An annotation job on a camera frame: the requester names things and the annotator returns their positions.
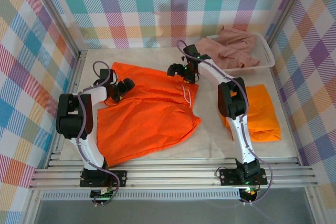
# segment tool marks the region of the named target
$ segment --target white table surface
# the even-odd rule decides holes
[[[79,89],[91,85],[96,79],[92,64],[102,60],[108,65],[123,62],[141,67],[167,71],[172,63],[182,63],[177,48],[131,48],[131,49],[90,49],[86,56]],[[271,72],[269,69],[253,74],[240,75],[246,86],[264,84],[272,99],[281,127],[281,140],[269,143],[253,143],[259,157],[296,157],[296,150],[283,113]],[[194,134],[183,143],[154,152],[141,158],[233,158],[236,157],[234,142],[228,129],[224,128],[217,108],[217,87],[204,77],[200,78],[194,114],[202,119]],[[61,160],[80,159],[75,147],[65,141]]]

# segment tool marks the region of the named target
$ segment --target plaid fabric backdrop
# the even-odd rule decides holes
[[[54,0],[88,48],[176,46],[223,25],[266,33],[286,0]]]
[[[0,0],[0,223],[17,223],[74,55],[40,0]]]
[[[336,0],[299,0],[273,47],[296,144],[336,217]]]

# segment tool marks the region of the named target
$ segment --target white drawstring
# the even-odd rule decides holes
[[[184,95],[184,99],[187,103],[189,103],[189,108],[191,108],[191,94],[190,94],[190,90],[188,89],[188,93],[189,93],[189,101],[187,99],[187,97],[185,97],[185,89],[184,89],[184,85],[181,85],[182,89],[183,89],[183,95]]]

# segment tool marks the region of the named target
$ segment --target white plastic basket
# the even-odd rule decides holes
[[[253,58],[260,60],[259,65],[249,68],[225,69],[225,72],[228,72],[230,74],[241,74],[245,72],[250,73],[253,72],[253,70],[263,70],[271,68],[275,65],[274,56],[264,37],[260,33],[252,33],[252,34],[256,35],[257,38],[256,38],[256,44],[252,49],[250,55]],[[218,35],[207,36],[207,38],[217,41]]]

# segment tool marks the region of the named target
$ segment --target pink garment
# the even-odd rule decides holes
[[[202,38],[195,46],[201,55],[209,55],[221,69],[248,68],[260,62],[249,55],[255,42],[255,35],[223,27],[217,41]]]

